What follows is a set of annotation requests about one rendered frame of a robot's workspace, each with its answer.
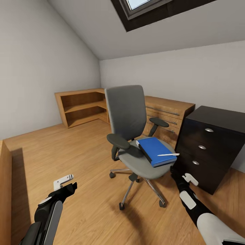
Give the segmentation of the folder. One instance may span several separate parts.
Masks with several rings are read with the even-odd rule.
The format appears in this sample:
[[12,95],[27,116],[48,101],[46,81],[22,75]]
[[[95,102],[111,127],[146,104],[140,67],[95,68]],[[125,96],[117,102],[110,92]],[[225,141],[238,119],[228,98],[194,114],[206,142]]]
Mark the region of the folder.
[[136,144],[153,167],[177,160],[177,157],[173,155],[158,156],[160,154],[172,153],[156,137],[138,140]]

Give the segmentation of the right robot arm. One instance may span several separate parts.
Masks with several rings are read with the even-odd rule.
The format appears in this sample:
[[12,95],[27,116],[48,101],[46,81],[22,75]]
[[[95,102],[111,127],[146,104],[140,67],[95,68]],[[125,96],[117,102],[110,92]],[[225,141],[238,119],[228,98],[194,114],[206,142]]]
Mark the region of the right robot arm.
[[170,172],[179,189],[179,197],[206,245],[245,245],[245,239],[242,236],[213,215],[198,199],[189,187],[189,182],[198,186],[198,181],[191,174],[185,173],[185,176],[183,176],[173,166],[170,166]]

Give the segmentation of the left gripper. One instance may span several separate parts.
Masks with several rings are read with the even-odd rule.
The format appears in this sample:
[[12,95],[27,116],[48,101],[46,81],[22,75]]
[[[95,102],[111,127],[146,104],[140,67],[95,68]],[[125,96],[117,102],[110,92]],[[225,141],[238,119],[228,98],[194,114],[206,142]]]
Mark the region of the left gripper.
[[63,194],[64,201],[65,201],[65,199],[67,197],[69,197],[69,196],[71,196],[71,195],[73,195],[75,193],[76,189],[77,189],[77,182],[75,182],[74,184],[71,183],[69,185],[66,185],[63,188],[50,193],[48,196],[51,196],[51,195],[56,194],[56,193],[61,193],[61,194]]

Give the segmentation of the swivel chair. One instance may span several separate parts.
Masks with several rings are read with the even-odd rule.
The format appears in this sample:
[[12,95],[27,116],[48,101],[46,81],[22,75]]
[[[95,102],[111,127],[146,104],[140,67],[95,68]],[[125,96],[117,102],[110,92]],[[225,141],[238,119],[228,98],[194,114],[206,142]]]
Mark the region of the swivel chair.
[[[170,170],[175,161],[153,167],[147,160],[141,149],[137,146],[136,141],[152,138],[158,126],[169,127],[169,123],[150,118],[154,123],[153,128],[147,137],[141,137],[147,122],[145,95],[141,85],[125,85],[105,88],[105,98],[109,113],[112,133],[107,135],[107,140],[113,144],[112,159],[113,161],[122,161],[128,169],[110,170],[110,178],[114,177],[113,172],[133,172],[129,176],[131,184],[122,202],[119,203],[119,209],[124,210],[125,200],[132,188],[134,181],[139,182],[142,177],[151,189],[159,197],[160,207],[165,207],[164,199],[159,195],[157,190],[152,186],[148,179],[156,179]],[[173,154],[175,150],[165,141],[158,139]]]

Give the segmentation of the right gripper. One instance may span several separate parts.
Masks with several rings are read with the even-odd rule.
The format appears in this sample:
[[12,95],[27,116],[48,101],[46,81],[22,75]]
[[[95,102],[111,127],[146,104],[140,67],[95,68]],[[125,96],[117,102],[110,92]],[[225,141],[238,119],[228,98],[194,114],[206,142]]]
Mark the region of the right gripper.
[[171,177],[175,180],[177,187],[178,187],[180,184],[182,184],[182,183],[187,184],[188,186],[190,185],[190,183],[187,182],[187,181],[182,177],[182,175],[181,175],[178,171],[176,171],[176,170],[173,168],[173,166],[170,166],[170,172],[172,173],[172,174],[171,174]]

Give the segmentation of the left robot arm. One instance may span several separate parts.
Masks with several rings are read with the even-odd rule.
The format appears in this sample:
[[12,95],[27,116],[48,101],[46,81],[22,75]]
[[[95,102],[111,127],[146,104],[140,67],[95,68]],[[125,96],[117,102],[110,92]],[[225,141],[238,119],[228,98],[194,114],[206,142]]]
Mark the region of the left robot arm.
[[54,192],[43,200],[35,211],[35,223],[31,224],[25,237],[18,245],[52,245],[65,199],[75,193],[77,182],[62,186],[72,180],[74,175],[67,175],[53,182]]

